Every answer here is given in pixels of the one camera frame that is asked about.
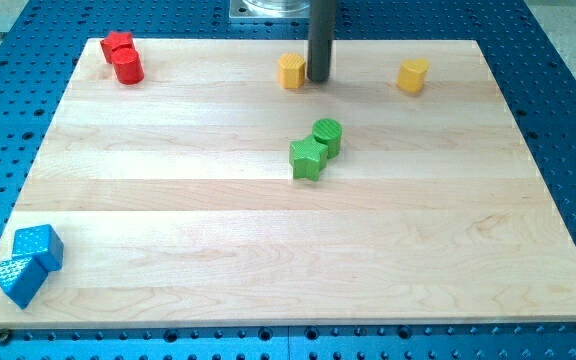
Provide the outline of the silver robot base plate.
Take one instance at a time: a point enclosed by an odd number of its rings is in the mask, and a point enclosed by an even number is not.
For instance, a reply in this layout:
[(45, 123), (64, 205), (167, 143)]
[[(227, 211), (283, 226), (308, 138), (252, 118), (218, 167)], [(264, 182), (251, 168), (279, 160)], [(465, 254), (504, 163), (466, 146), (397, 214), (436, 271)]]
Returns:
[(306, 18), (309, 0), (230, 0), (231, 19)]

